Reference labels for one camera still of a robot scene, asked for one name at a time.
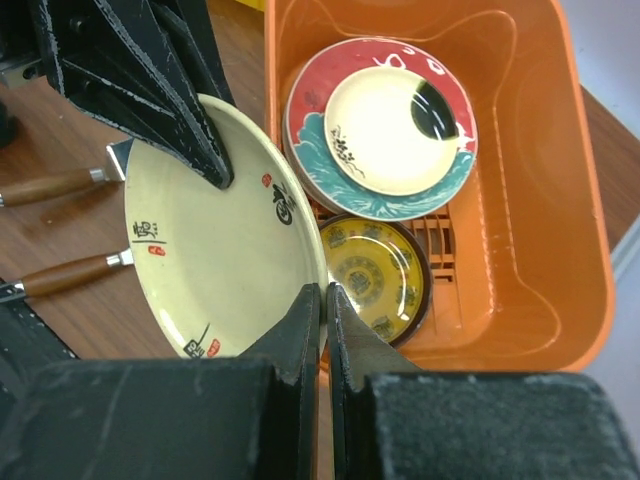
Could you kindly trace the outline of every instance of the teal wave pattern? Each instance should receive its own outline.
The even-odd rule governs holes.
[[[335,204],[365,218],[403,221],[431,213],[449,202],[466,182],[475,155],[460,150],[447,174],[433,187],[415,195],[382,195],[361,187],[336,165],[324,137],[324,115],[310,113],[294,145],[300,163],[313,183]]]

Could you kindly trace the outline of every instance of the wooden handle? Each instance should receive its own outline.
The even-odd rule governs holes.
[[[120,266],[108,265],[109,256],[96,255],[29,274],[22,279],[24,291],[29,297],[42,297],[105,277]]]
[[[91,170],[82,168],[0,187],[4,206],[16,207],[85,190],[95,184]]]

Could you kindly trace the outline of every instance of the red stamp mark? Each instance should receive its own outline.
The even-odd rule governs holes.
[[[207,357],[209,358],[215,357],[219,351],[220,351],[220,341],[217,338],[214,338],[213,342],[211,342],[211,346],[209,347],[209,350],[207,350]]]
[[[159,257],[164,257],[167,254],[167,252],[164,251],[164,248],[157,245],[149,245],[147,250],[151,255],[158,255]]]

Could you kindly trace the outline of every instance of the utensil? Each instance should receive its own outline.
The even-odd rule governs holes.
[[[432,187],[458,151],[458,129],[446,99],[402,68],[376,66],[348,76],[331,94],[324,122],[338,167],[384,195]]]
[[[86,285],[133,264],[131,249],[74,260],[0,285],[0,303],[44,297]]]
[[[332,281],[359,317],[397,347],[422,324],[433,278],[424,250],[401,224],[340,215],[320,227]]]
[[[108,155],[104,167],[79,168],[0,187],[0,207],[27,205],[87,190],[103,183],[123,182],[127,165],[121,163],[120,159],[126,159],[128,155],[116,155],[114,148],[130,149],[131,140],[107,146]]]
[[[175,351],[237,355],[286,314],[304,284],[324,290],[328,274],[311,207],[282,154],[235,107],[200,101],[227,147],[234,182],[214,188],[135,140],[127,232],[142,289]]]
[[[333,160],[324,133],[324,112],[335,88],[364,68],[392,66],[427,79],[447,100],[456,119],[459,150],[453,165],[436,185],[409,196],[382,195],[358,185]],[[355,38],[316,54],[298,75],[285,109],[283,143],[289,145],[292,163],[300,167],[303,183],[345,211],[380,221],[403,221],[437,210],[460,190],[474,165],[477,129],[467,95],[444,65],[407,43],[384,38]]]

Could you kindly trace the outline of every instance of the stacked plate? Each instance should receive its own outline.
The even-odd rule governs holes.
[[[333,213],[397,222],[437,210],[464,185],[477,152],[469,99],[437,59],[365,37],[315,55],[291,89],[285,156]]]

